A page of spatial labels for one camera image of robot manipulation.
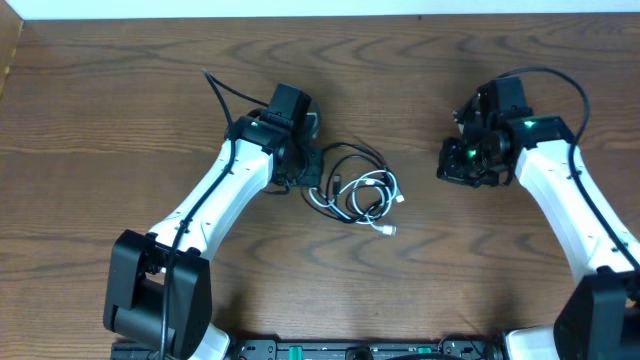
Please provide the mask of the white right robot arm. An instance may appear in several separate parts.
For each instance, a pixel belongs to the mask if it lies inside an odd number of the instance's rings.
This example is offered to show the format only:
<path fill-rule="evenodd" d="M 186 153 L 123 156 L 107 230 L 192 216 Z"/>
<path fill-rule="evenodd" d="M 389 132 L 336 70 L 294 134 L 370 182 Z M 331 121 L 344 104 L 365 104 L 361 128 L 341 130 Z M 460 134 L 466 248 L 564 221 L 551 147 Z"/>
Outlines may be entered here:
<path fill-rule="evenodd" d="M 517 180 L 541 208 L 576 287 L 551 325 L 507 332 L 506 359 L 636 359 L 639 242 L 587 170 L 558 115 L 537 115 L 517 77 L 480 86 L 453 114 L 460 135 L 444 140 L 438 178 L 463 186 Z"/>

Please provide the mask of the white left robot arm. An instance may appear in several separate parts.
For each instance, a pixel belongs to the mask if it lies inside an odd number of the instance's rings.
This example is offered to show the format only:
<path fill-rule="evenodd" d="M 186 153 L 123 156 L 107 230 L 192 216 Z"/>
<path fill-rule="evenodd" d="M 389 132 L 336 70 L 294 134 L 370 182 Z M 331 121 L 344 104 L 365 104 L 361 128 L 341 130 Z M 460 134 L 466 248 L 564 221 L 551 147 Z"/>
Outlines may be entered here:
<path fill-rule="evenodd" d="M 158 358 L 222 359 L 230 336 L 212 323 L 210 265 L 251 199 L 322 177 L 317 104 L 279 84 L 268 105 L 229 124 L 218 158 L 165 219 L 124 231 L 111 252 L 104 327 L 148 345 Z"/>

